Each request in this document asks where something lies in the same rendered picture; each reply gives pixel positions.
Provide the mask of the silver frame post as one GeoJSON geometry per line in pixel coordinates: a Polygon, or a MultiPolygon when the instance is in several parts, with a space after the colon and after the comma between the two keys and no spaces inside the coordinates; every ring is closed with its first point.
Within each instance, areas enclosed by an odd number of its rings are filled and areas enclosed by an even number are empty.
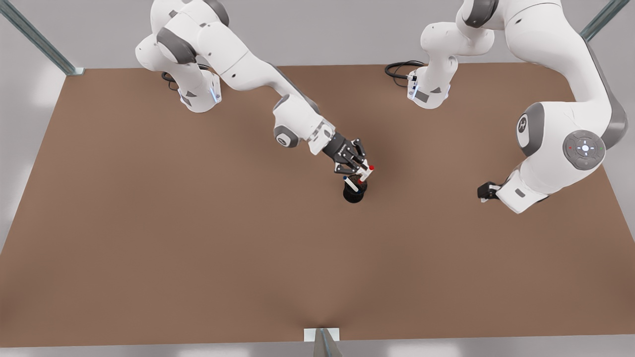
{"type": "Polygon", "coordinates": [[[596,16],[583,28],[580,36],[591,41],[631,0],[609,0],[596,16]]]}
{"type": "Polygon", "coordinates": [[[48,39],[39,32],[32,23],[23,16],[9,0],[0,0],[0,14],[2,14],[17,30],[38,48],[65,75],[83,75],[84,68],[75,67],[66,59],[48,39]]]}
{"type": "Polygon", "coordinates": [[[340,328],[305,328],[304,341],[313,342],[313,357],[343,357],[336,345],[340,328]]]}

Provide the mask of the black pen holder cup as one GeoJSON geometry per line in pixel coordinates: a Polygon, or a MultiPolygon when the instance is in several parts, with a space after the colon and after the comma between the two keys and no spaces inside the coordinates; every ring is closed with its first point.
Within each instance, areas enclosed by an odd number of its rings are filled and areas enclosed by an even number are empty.
{"type": "Polygon", "coordinates": [[[353,183],[355,183],[355,185],[358,187],[359,192],[354,192],[354,190],[352,190],[347,183],[345,183],[344,181],[344,185],[343,185],[343,197],[344,199],[349,202],[349,203],[359,203],[360,201],[362,201],[364,194],[367,190],[368,187],[368,183],[364,182],[362,185],[358,185],[358,175],[352,175],[352,176],[347,176],[351,179],[351,181],[353,181],[353,183]]]}

